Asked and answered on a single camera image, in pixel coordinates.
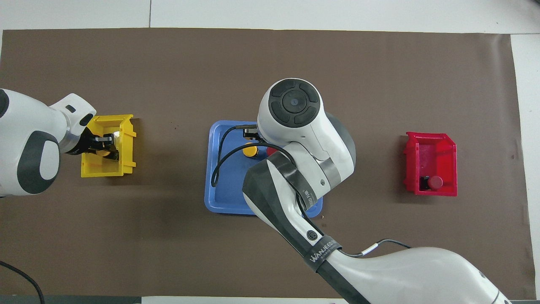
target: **plastic tray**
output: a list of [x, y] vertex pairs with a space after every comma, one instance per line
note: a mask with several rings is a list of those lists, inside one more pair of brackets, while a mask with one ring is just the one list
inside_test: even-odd
[[[242, 151], [238, 151], [227, 159], [219, 170], [219, 182], [215, 188], [210, 184], [212, 171], [217, 164], [219, 141], [225, 131], [239, 124], [256, 124], [250, 121], [218, 121], [210, 128], [210, 138], [208, 140], [208, 160], [206, 162], [205, 181], [205, 205], [212, 212], [228, 214], [254, 215], [242, 194], [242, 184], [247, 169], [266, 157], [257, 158], [246, 157]], [[221, 150], [221, 157], [225, 156], [232, 149], [241, 146], [248, 141], [242, 136], [242, 130], [231, 131]], [[307, 216], [317, 216], [322, 210], [322, 197], [318, 202], [306, 211]]]

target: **red bin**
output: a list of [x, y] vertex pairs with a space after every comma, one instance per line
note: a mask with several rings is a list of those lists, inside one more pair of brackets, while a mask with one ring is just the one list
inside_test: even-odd
[[407, 191], [457, 196], [456, 144], [447, 134], [407, 132]]

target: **brown mat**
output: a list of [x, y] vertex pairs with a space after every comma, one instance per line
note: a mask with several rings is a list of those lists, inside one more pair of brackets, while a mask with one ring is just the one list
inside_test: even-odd
[[[0, 87], [52, 104], [75, 92], [134, 114], [133, 175], [0, 201], [0, 257], [46, 294], [338, 297], [274, 230], [203, 202], [208, 130], [255, 120], [276, 80], [302, 77], [356, 143], [353, 176], [315, 222], [352, 253], [391, 237], [453, 250], [511, 299], [533, 299], [510, 36], [230, 29], [5, 31]], [[406, 131], [448, 133], [458, 197], [405, 191]], [[385, 245], [377, 254], [400, 248]], [[0, 293], [32, 294], [0, 269]]]

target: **yellow object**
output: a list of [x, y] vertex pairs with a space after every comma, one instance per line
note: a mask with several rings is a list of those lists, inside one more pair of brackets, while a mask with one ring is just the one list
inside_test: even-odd
[[242, 149], [242, 152], [247, 157], [255, 157], [259, 153], [259, 149], [257, 149], [257, 147], [247, 147], [247, 148]]
[[114, 134], [114, 145], [118, 149], [118, 161], [109, 160], [92, 153], [83, 153], [80, 162], [81, 177], [123, 176], [133, 173], [133, 125], [127, 115], [95, 116], [87, 125], [93, 134]]

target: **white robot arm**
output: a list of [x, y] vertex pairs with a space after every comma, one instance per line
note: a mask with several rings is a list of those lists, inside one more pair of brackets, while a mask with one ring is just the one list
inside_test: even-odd
[[96, 110], [69, 94], [47, 107], [0, 89], [0, 197], [45, 191], [56, 178], [60, 153], [77, 154]]
[[305, 216], [317, 199], [352, 174], [356, 160], [351, 136], [325, 113], [312, 84], [296, 78], [274, 83], [262, 99], [257, 123], [260, 136], [283, 146], [295, 165], [277, 152], [250, 168], [242, 188], [246, 202], [347, 302], [510, 303], [456, 253], [412, 248], [359, 258], [344, 253]]

